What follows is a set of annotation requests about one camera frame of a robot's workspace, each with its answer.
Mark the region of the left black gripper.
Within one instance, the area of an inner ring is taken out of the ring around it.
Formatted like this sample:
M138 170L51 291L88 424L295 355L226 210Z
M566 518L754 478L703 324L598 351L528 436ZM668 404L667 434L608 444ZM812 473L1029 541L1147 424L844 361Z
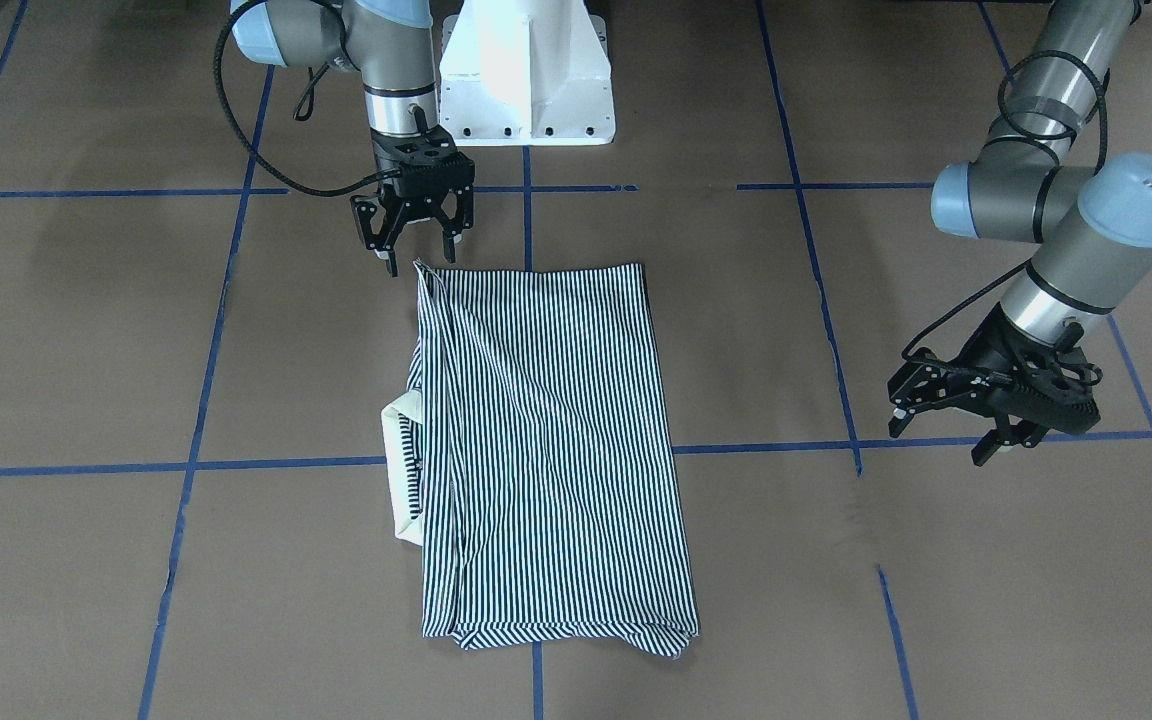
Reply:
M1102 372L1079 347L1082 323L1064 318L1056 332L1055 344L1039 342L1016 328L996 302L952 364L918 348L887 379L888 435L899 438L915 415L945 407L983 416L995 424L972 448L973 467L983 468L998 450L1036 447L1049 429L1087 432L1101 419L1093 387ZM978 381L964 366L984 370L986 378Z

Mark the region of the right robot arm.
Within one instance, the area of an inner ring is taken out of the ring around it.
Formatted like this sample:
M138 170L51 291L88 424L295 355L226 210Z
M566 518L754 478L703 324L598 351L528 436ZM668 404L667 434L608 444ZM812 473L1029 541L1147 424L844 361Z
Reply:
M412 223L438 223L444 259L454 263L473 225L473 161L439 122L433 15L425 1L233 1L212 50L212 85L230 132L248 158L297 194L346 197L362 245L397 275L396 245ZM335 188L291 179L262 156L238 124L223 76L236 47L268 67L303 67L296 118L312 113L325 74L356 74L364 90L374 172Z

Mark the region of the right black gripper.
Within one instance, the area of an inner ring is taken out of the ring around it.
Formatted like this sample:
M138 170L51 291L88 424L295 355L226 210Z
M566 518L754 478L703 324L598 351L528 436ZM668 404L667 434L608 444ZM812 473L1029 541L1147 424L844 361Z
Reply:
M379 194L349 197L361 242L397 278L396 243L406 223L435 218L442 228L444 259L457 263L457 247L475 223L473 160L439 126L411 136L374 129L371 141L378 169L397 174L384 179Z

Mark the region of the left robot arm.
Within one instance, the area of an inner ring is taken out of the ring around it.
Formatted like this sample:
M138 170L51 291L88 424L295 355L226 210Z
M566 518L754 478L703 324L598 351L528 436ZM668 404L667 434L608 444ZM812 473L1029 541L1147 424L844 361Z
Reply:
M931 215L969 240L1033 243L998 278L1005 295L952 359L914 338L887 382L888 433L956 409L992 420L972 450L1032 448L1052 430L1100 420L1102 370L1082 341L1152 270L1152 156L1108 156L1111 61L1138 1L1055 1L1030 54L996 88L995 120L973 161L935 179Z

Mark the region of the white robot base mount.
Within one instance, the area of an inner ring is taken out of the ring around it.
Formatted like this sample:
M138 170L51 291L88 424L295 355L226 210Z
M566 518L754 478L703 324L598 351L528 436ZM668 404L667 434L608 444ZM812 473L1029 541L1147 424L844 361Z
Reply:
M439 40L439 122L457 145L616 137L607 23L586 1L467 1Z

